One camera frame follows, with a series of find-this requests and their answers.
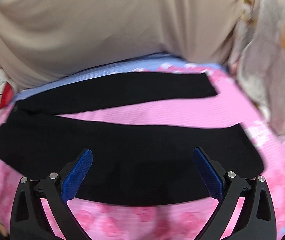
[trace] pink blanket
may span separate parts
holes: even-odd
[[[280,239],[285,233],[285,137],[273,135],[258,111],[223,71],[191,64],[181,68],[164,65],[158,69],[175,73],[199,73],[205,70],[219,92],[217,97],[149,102],[66,117],[131,125],[164,124],[201,128],[221,128],[242,123],[265,164],[263,175],[273,198],[277,237]],[[0,219],[7,228],[21,177],[0,160]],[[224,237],[231,234],[242,203],[243,199],[240,199]],[[46,200],[43,200],[43,205],[54,233],[63,238]],[[217,201],[206,198],[177,205],[134,208],[73,199],[68,201],[68,206],[94,240],[182,240],[196,237],[217,206]]]

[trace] bed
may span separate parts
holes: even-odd
[[[122,63],[89,69],[57,82],[30,89],[17,95],[16,100],[64,84],[98,76],[121,73],[157,71],[168,73],[207,73],[218,92],[215,99],[176,99],[148,102],[132,106],[69,114],[79,120],[119,124],[165,124],[185,127],[223,128],[241,123],[258,149],[265,176],[273,198],[277,238],[285,234],[285,136],[273,135],[249,99],[238,89],[224,68],[216,64],[196,65],[168,54],[156,54]],[[0,118],[5,122],[9,106]],[[11,206],[19,180],[23,177],[0,160],[0,220],[9,229]],[[63,238],[49,206],[42,201],[54,233]],[[106,205],[81,199],[68,201],[73,214],[93,239],[194,239],[211,216],[217,201],[205,198],[190,203],[152,207]],[[224,233],[231,234],[242,207],[242,199]]]

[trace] black garment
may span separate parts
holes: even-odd
[[[217,95],[205,73],[120,73],[54,88],[19,101],[21,109],[48,114],[75,114],[175,98]]]
[[[194,84],[196,79],[201,87]],[[95,88],[93,84],[108,89],[97,92],[91,89]],[[107,92],[112,87],[110,96]],[[120,125],[51,114],[169,98],[200,98],[215,95],[213,91],[206,75],[162,73],[118,74],[49,90],[16,104],[0,127],[0,159],[36,180],[59,172],[89,148],[93,164],[78,198],[131,206],[204,198],[209,194],[192,161],[193,149],[198,146],[241,177],[253,178],[263,171],[258,152],[239,124],[224,129]]]

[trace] metal pin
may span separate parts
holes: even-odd
[[[258,180],[260,182],[265,182],[265,177],[260,175],[260,176],[258,176]]]
[[[49,178],[56,179],[58,177],[58,174],[56,172],[53,172],[49,175]]]
[[[21,178],[21,180],[20,180],[21,183],[26,183],[27,181],[28,181],[27,177],[23,177],[23,178]]]
[[[234,173],[233,171],[228,171],[227,175],[232,179],[236,177],[236,173]]]

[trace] blue textured pad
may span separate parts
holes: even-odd
[[[211,197],[222,201],[223,181],[199,148],[194,149],[193,161]]]
[[[62,192],[60,196],[65,203],[75,197],[92,163],[93,153],[87,149],[62,182]]]

